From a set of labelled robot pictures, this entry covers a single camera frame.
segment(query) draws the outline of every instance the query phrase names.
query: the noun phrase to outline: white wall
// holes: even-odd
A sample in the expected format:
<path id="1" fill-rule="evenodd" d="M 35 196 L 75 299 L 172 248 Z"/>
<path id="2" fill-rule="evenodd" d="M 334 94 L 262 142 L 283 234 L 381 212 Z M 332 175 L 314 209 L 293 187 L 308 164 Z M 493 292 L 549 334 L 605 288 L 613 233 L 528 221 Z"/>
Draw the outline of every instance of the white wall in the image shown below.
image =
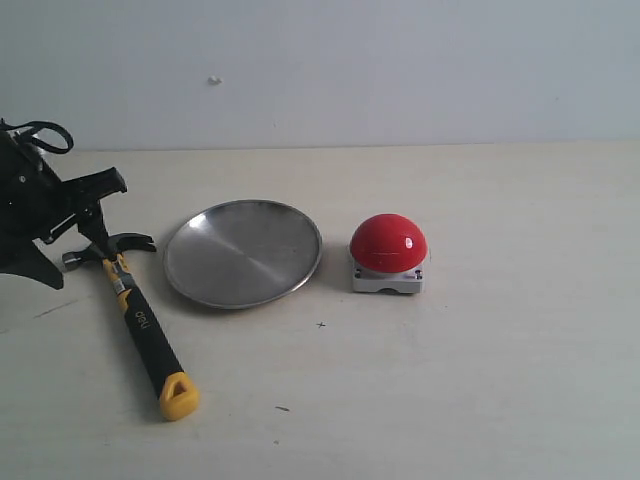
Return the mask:
<path id="1" fill-rule="evenodd" d="M 638 137 L 639 19 L 637 0 L 10 0 L 0 114 L 92 149 Z"/>

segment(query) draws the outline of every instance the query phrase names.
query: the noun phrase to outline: hammer head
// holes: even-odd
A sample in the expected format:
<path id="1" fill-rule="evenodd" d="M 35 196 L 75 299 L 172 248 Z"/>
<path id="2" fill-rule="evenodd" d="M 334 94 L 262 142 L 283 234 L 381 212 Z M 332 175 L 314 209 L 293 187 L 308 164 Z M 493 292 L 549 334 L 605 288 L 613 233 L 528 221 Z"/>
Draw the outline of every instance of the hammer head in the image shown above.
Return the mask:
<path id="1" fill-rule="evenodd" d="M 107 245 L 109 252 L 103 252 L 92 243 L 82 251 L 65 253 L 62 256 L 62 262 L 66 270 L 71 271 L 86 262 L 102 263 L 102 260 L 127 250 L 156 251 L 153 239 L 148 235 L 141 235 L 139 233 L 119 233 L 118 235 L 112 235 L 109 237 Z"/>

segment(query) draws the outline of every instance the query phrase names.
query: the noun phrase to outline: yellow handle end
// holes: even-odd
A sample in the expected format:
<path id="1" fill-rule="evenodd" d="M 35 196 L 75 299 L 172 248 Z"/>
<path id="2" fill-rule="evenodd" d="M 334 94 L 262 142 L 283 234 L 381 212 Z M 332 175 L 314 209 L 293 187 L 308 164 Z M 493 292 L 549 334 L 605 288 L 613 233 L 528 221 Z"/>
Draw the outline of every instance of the yellow handle end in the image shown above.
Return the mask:
<path id="1" fill-rule="evenodd" d="M 184 372 L 172 373 L 167 377 L 160 394 L 160 411 L 172 422 L 186 417 L 200 402 L 200 392 Z"/>

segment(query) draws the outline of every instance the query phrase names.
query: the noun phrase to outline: robotic arm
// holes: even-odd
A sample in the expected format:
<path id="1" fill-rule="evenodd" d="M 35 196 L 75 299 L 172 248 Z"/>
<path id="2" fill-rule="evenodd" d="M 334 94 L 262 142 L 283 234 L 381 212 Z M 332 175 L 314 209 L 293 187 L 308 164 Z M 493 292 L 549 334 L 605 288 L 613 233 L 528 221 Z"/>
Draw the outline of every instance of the robotic arm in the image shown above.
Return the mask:
<path id="1" fill-rule="evenodd" d="M 45 130 L 60 135 L 66 146 L 57 147 L 39 138 Z M 33 241 L 53 243 L 74 225 L 107 258 L 115 259 L 107 243 L 100 200 L 126 192 L 124 179 L 110 168 L 62 181 L 42 153 L 65 154 L 72 148 L 69 132 L 55 123 L 9 125 L 0 120 L 0 273 L 62 288 L 62 273 Z"/>

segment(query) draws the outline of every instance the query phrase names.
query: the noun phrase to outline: hammer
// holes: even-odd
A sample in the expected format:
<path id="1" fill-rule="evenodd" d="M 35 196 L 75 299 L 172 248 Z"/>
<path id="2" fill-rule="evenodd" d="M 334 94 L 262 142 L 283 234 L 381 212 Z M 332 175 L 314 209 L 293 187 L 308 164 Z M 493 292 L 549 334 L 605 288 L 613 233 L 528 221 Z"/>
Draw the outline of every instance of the hammer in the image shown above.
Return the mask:
<path id="1" fill-rule="evenodd" d="M 133 280 L 123 255 L 126 250 L 155 252 L 153 239 L 138 233 L 121 233 L 109 237 L 107 246 L 109 255 L 92 243 L 80 252 L 65 253 L 62 261 L 69 271 L 85 262 L 102 263 L 153 384 L 160 411 L 167 420 L 179 420 L 197 408 L 200 394 L 178 362 L 155 314 Z"/>

